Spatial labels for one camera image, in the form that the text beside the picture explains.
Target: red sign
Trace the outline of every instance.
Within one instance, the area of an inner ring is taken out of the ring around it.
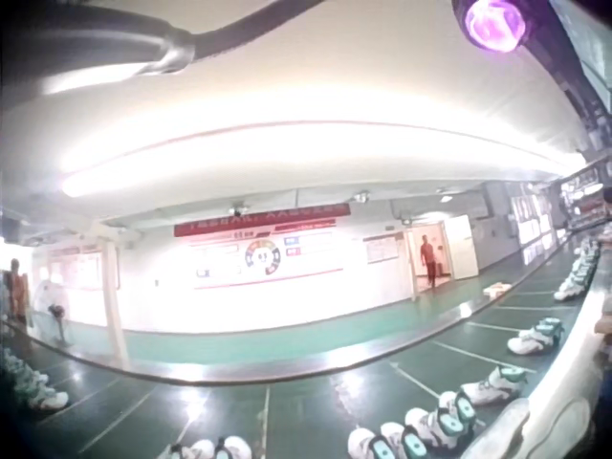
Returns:
[[[351,214],[348,204],[332,206],[316,206],[313,208],[292,208],[276,212],[262,212],[242,217],[213,218],[193,223],[183,223],[174,226],[174,237],[211,234],[213,232],[243,230],[246,228],[264,227],[267,225],[283,225],[305,222],[321,218],[345,217]]]

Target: poster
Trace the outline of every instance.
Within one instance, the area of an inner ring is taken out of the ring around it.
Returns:
[[[363,242],[365,243],[368,264],[399,257],[395,235],[372,237],[363,239]]]

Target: display case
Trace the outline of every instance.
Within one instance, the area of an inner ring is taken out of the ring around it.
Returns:
[[[560,181],[560,203],[569,230],[582,230],[607,220],[609,211],[603,200],[602,175],[600,164],[592,164]]]

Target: doorway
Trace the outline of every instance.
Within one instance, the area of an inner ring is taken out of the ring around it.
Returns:
[[[435,286],[446,284],[452,280],[452,270],[448,256],[448,242],[442,224],[421,225],[408,231],[408,245],[415,273],[415,288],[420,294],[432,288],[427,276],[427,266],[421,257],[421,247],[424,237],[433,248],[435,259]]]

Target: white line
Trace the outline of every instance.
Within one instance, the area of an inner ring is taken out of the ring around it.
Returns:
[[[550,291],[546,291],[546,292],[514,292],[513,295],[515,295],[515,296],[519,296],[519,295],[550,295],[550,294],[553,294],[554,292],[556,292],[556,290],[550,290]]]
[[[110,432],[112,429],[114,429],[116,426],[119,425],[119,423],[121,421],[123,421],[125,418],[127,418],[130,414],[132,414],[136,408],[138,408],[141,404],[144,403],[144,401],[146,399],[149,398],[149,395],[151,395],[151,393],[156,389],[157,385],[154,386],[151,390],[149,390],[144,397],[142,397],[136,404],[132,405],[129,409],[127,409],[126,411],[124,411],[119,418],[117,418],[115,421],[113,421],[111,424],[108,425],[108,427],[103,430],[97,437],[95,437],[93,440],[91,440],[87,445],[85,445],[83,448],[80,449],[80,451],[76,454],[76,455],[80,455],[83,452],[85,452],[87,449],[91,448],[93,445],[95,445],[104,435],[106,435],[108,432]]]
[[[61,411],[57,411],[57,413],[52,414],[51,416],[46,417],[45,419],[41,420],[39,423],[36,424],[36,426],[42,426],[43,424],[45,424],[47,421],[49,421],[50,419],[53,419],[57,416],[60,416],[62,414],[64,414],[66,411],[70,411],[71,409],[73,409],[75,406],[79,406],[80,404],[82,404],[83,402],[88,401],[89,399],[91,399],[92,397],[94,397],[95,395],[98,395],[102,390],[108,389],[110,386],[116,384],[119,381],[119,378],[115,378],[114,380],[112,380],[110,383],[108,383],[107,385],[105,385],[102,389],[97,390],[96,392],[93,392],[91,394],[89,394],[87,397],[83,397],[82,399],[74,402],[73,404],[69,404],[68,406],[66,406],[64,409],[62,409]]]
[[[427,387],[426,385],[424,385],[419,380],[417,380],[417,379],[413,378],[412,376],[408,375],[402,368],[400,368],[400,365],[398,363],[396,363],[395,361],[392,361],[389,364],[395,370],[396,373],[398,373],[399,375],[402,375],[407,380],[412,381],[413,383],[417,384],[419,387],[421,387],[425,392],[430,394],[432,397],[435,397],[436,399],[440,398],[440,394],[439,393],[437,393],[433,389]]]
[[[549,308],[529,308],[526,306],[497,306],[497,309],[508,309],[510,311],[567,311],[576,309],[576,306],[551,306]]]
[[[504,361],[497,361],[495,359],[490,359],[489,357],[481,356],[480,354],[474,354],[472,352],[464,351],[463,349],[459,349],[458,347],[454,347],[454,346],[449,346],[448,344],[444,344],[443,342],[440,342],[440,341],[433,341],[433,343],[440,347],[444,347],[450,351],[458,352],[459,354],[463,354],[465,356],[474,357],[475,359],[479,359],[481,361],[488,361],[490,363],[495,363],[496,365],[510,366],[511,368],[525,370],[527,373],[533,373],[533,374],[537,373],[535,370],[532,370],[530,368],[525,368],[523,366],[518,366],[518,365],[510,365],[509,363],[505,363]]]
[[[209,391],[209,392],[207,392],[206,397],[205,397],[205,398],[202,400],[202,403],[201,403],[201,407],[202,407],[202,409],[204,409],[204,406],[207,404],[208,397],[210,397],[210,391]],[[201,414],[202,414],[202,413],[198,414],[198,415],[197,415],[195,418],[193,418],[193,419],[192,419],[192,418],[190,418],[190,417],[187,419],[187,422],[186,422],[186,424],[185,424],[185,427],[183,427],[183,430],[182,430],[182,431],[181,431],[181,433],[179,434],[179,438],[177,438],[177,439],[176,439],[176,442],[175,442],[175,443],[181,443],[181,442],[183,441],[183,437],[185,437],[185,434],[187,433],[187,430],[188,430],[188,429],[191,427],[191,425],[192,425],[193,423],[195,423],[195,422],[197,421],[197,419],[200,417],[200,415],[201,415]]]
[[[266,387],[266,402],[264,402],[263,423],[261,426],[261,448],[263,454],[266,453],[268,445],[268,413],[270,411],[270,385]]]
[[[488,323],[480,323],[480,322],[466,322],[468,325],[472,327],[480,327],[480,328],[490,328],[492,330],[501,330],[503,332],[520,332],[520,328],[510,328],[510,327],[501,327],[499,325],[489,325]]]

